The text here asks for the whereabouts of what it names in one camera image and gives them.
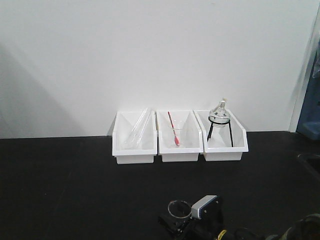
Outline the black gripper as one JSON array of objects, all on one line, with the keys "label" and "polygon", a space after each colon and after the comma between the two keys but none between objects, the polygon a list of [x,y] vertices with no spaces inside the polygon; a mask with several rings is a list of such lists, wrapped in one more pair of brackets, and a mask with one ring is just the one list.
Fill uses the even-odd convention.
[{"label": "black gripper", "polygon": [[224,225],[222,205],[220,199],[220,210],[216,215],[203,219],[196,219],[192,216],[184,223],[182,218],[176,218],[167,214],[158,216],[158,223],[170,234],[177,234],[176,240],[221,240],[227,230]]}]

